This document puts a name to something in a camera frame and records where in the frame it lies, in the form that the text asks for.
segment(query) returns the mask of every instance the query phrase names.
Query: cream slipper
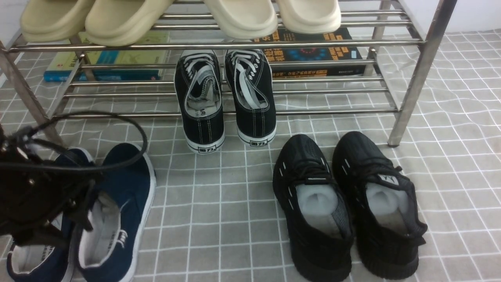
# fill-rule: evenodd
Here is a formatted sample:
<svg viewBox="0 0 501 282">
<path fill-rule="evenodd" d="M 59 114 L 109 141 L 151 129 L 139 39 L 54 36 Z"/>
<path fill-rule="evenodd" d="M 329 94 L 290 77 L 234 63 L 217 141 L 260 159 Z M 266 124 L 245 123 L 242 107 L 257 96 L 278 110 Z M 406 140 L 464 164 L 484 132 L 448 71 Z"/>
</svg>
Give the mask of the cream slipper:
<svg viewBox="0 0 501 282">
<path fill-rule="evenodd" d="M 85 20 L 87 38 L 104 46 L 141 39 L 175 0 L 96 0 Z"/>
<path fill-rule="evenodd" d="M 278 27 L 270 0 L 203 0 L 226 35 L 254 39 L 272 34 Z"/>
<path fill-rule="evenodd" d="M 285 27 L 293 32 L 320 34 L 341 25 L 338 0 L 277 0 Z"/>
<path fill-rule="evenodd" d="M 21 31 L 28 42 L 68 39 L 84 29 L 94 0 L 30 0 L 21 15 Z"/>
</svg>

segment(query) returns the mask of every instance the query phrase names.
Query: shoe rack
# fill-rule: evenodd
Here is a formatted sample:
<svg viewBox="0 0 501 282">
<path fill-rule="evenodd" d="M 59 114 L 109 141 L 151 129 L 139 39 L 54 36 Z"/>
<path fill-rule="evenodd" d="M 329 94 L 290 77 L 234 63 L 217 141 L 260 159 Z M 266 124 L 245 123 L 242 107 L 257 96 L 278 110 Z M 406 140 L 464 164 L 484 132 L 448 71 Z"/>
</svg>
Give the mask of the shoe rack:
<svg viewBox="0 0 501 282">
<path fill-rule="evenodd" d="M 388 145 L 396 147 L 400 144 L 402 135 L 404 134 L 409 119 L 412 115 L 414 107 L 423 88 L 428 72 L 431 68 L 435 54 L 438 50 L 445 29 L 449 23 L 450 17 L 454 10 L 457 0 L 440 0 L 435 12 L 433 21 L 428 30 L 428 33 L 423 33 L 419 30 L 415 23 L 412 13 L 407 8 L 402 0 L 373 0 L 379 1 L 379 10 L 360 10 L 342 12 L 343 23 L 341 27 L 373 27 L 374 32 L 371 39 L 365 40 L 341 40 L 334 42 L 275 42 L 275 43 L 252 43 L 252 42 L 220 42 L 220 43 L 169 43 L 169 44 L 154 44 L 154 45 L 131 45 L 124 47 L 105 47 L 98 45 L 82 44 L 78 37 L 70 39 L 70 44 L 46 45 L 46 44 L 30 44 L 28 45 L 20 32 L 15 38 L 4 46 L 0 42 L 0 69 L 13 84 L 19 97 L 28 108 L 30 114 L 34 117 L 37 123 L 43 123 L 49 117 L 58 116 L 65 109 L 69 99 L 85 99 L 85 98 L 137 98 L 137 97 L 167 97 L 176 96 L 174 92 L 165 93 L 93 93 L 79 94 L 74 93 L 77 87 L 96 87 L 96 86 L 173 86 L 173 81 L 96 81 L 92 70 L 96 69 L 137 69 L 137 68 L 155 68 L 155 69 L 172 69 L 174 64 L 155 64 L 155 65 L 90 65 L 87 51 L 100 50 L 185 50 L 185 49 L 212 49 L 212 50 L 227 50 L 227 49 L 267 49 L 267 48 L 321 48 L 321 47 L 365 47 L 369 49 L 368 56 L 363 60 L 348 60 L 334 62 L 288 62 L 277 63 L 272 62 L 271 66 L 279 65 L 319 65 L 329 64 L 336 66 L 347 65 L 366 65 L 366 70 L 363 76 L 331 76 L 331 77 L 313 77 L 313 78 L 293 78 L 293 79 L 275 79 L 274 83 L 311 83 L 311 82 L 380 82 L 380 87 L 359 89 L 326 89 L 326 90 L 276 90 L 276 95 L 301 95 L 301 94 L 360 94 L 360 93 L 381 93 L 388 100 L 388 105 L 385 107 L 363 107 L 363 108 L 337 108 L 337 109 L 322 109 L 322 110 L 281 110 L 277 111 L 277 115 L 331 115 L 331 114 L 361 114 L 361 113 L 394 113 L 396 121 L 393 130 L 390 134 Z M 190 4 L 203 5 L 199 0 L 177 0 L 174 5 Z M 366 20 L 366 18 L 377 17 L 376 20 Z M 388 17 L 398 17 L 398 20 L 388 20 Z M 164 14 L 160 20 L 211 20 L 210 14 Z M 410 33 L 410 39 L 384 39 L 385 27 L 406 27 Z M 154 30 L 217 30 L 216 24 L 155 24 Z M 420 55 L 417 60 L 414 73 L 410 80 L 407 92 L 402 100 L 401 105 L 397 105 L 394 96 L 388 88 L 385 78 L 381 73 L 378 65 L 378 51 L 381 46 L 417 46 Z M 70 74 L 68 81 L 62 88 L 63 90 L 57 93 L 56 103 L 49 112 L 45 112 L 40 106 L 37 98 L 33 94 L 26 83 L 24 77 L 15 65 L 15 58 L 21 52 L 76 52 L 79 63 Z M 84 72 L 88 77 L 88 81 L 74 81 L 76 77 Z M 223 95 L 231 96 L 231 93 L 226 92 Z M 130 118 L 179 118 L 180 113 L 120 113 Z M 235 112 L 225 112 L 225 115 L 235 115 Z M 105 118 L 101 115 L 81 115 L 74 118 Z M 46 137 L 56 143 L 62 144 L 62 140 L 54 127 L 49 127 L 45 130 Z"/>
</svg>

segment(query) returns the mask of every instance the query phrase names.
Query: blue canvas shoe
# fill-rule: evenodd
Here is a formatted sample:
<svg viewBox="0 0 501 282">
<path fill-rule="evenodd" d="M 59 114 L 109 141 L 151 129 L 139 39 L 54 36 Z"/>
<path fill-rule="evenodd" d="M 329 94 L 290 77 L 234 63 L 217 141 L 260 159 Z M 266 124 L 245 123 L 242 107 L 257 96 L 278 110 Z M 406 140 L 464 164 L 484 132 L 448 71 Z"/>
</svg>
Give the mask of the blue canvas shoe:
<svg viewBox="0 0 501 282">
<path fill-rule="evenodd" d="M 73 148 L 83 162 L 82 165 L 93 165 L 92 157 L 85 149 Z M 65 156 L 59 156 L 55 165 L 75 166 Z M 63 237 L 72 240 L 74 223 L 62 214 L 52 224 L 62 231 Z M 57 248 L 48 245 L 18 246 L 14 242 L 7 256 L 7 272 L 15 282 L 70 282 L 73 277 L 74 249 L 72 241 L 70 248 Z"/>
<path fill-rule="evenodd" d="M 126 161 L 139 150 L 132 144 L 116 145 L 103 165 Z M 155 171 L 147 155 L 128 167 L 106 172 L 96 185 L 100 194 L 88 214 L 94 229 L 79 230 L 78 235 L 77 266 L 87 281 L 133 279 L 155 187 Z"/>
</svg>

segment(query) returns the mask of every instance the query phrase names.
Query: black knit sneaker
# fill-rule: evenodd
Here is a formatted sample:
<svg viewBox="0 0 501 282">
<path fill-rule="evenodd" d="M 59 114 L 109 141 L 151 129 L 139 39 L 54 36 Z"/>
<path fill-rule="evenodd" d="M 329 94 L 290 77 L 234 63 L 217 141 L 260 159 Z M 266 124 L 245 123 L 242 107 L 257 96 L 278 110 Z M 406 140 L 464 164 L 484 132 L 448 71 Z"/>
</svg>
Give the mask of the black knit sneaker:
<svg viewBox="0 0 501 282">
<path fill-rule="evenodd" d="M 261 50 L 228 51 L 224 65 L 235 102 L 238 136 L 252 147 L 266 146 L 277 129 L 272 69 L 266 56 Z"/>
<path fill-rule="evenodd" d="M 313 282 L 348 277 L 350 216 L 322 151 L 308 136 L 295 135 L 282 148 L 273 171 L 273 191 L 285 212 L 298 272 Z"/>
<path fill-rule="evenodd" d="M 419 221 L 414 184 L 360 132 L 334 150 L 334 176 L 355 212 L 360 258 L 373 274 L 405 279 L 418 267 L 427 225 Z"/>
<path fill-rule="evenodd" d="M 174 87 L 189 148 L 215 152 L 224 142 L 220 70 L 211 50 L 186 50 L 176 65 Z"/>
</svg>

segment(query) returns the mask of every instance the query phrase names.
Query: floor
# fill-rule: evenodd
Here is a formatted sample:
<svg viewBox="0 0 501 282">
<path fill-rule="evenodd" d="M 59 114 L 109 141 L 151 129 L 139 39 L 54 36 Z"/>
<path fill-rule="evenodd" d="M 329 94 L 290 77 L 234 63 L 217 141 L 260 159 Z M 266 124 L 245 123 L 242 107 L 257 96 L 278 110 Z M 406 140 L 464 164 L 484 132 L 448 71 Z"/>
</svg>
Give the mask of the floor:
<svg viewBox="0 0 501 282">
<path fill-rule="evenodd" d="M 59 84 L 42 82 L 51 54 L 24 54 L 19 67 L 47 109 Z M 398 101 L 418 52 L 383 48 L 381 67 Z M 171 54 L 175 61 L 176 54 Z M 326 89 L 352 84 L 278 85 L 277 89 Z M 95 92 L 96 89 L 79 89 Z M 116 91 L 100 88 L 99 91 Z M 225 108 L 231 109 L 231 100 Z M 278 108 L 386 105 L 384 96 L 277 96 Z M 71 101 L 68 110 L 173 111 L 173 99 Z M 6 82 L 0 88 L 6 131 L 33 120 Z M 440 47 L 408 130 L 399 147 L 385 143 L 394 118 L 388 114 L 280 117 L 276 139 L 266 148 L 245 147 L 235 121 L 225 120 L 222 151 L 196 156 L 178 120 L 144 120 L 148 151 L 157 172 L 155 199 L 144 231 L 135 282 L 305 281 L 290 256 L 286 223 L 271 188 L 272 168 L 287 139 L 311 136 L 329 159 L 339 138 L 360 130 L 380 145 L 416 185 L 419 215 L 429 226 L 419 250 L 420 266 L 407 281 L 501 281 L 501 30 L 448 34 Z M 118 142 L 138 142 L 134 128 L 109 121 L 60 122 L 71 146 L 98 159 Z M 5 263 L 9 237 L 0 237 Z M 355 247 L 347 281 L 380 281 L 361 264 Z M 5 267 L 0 280 L 9 281 Z M 73 281 L 84 281 L 76 273 Z"/>
</svg>

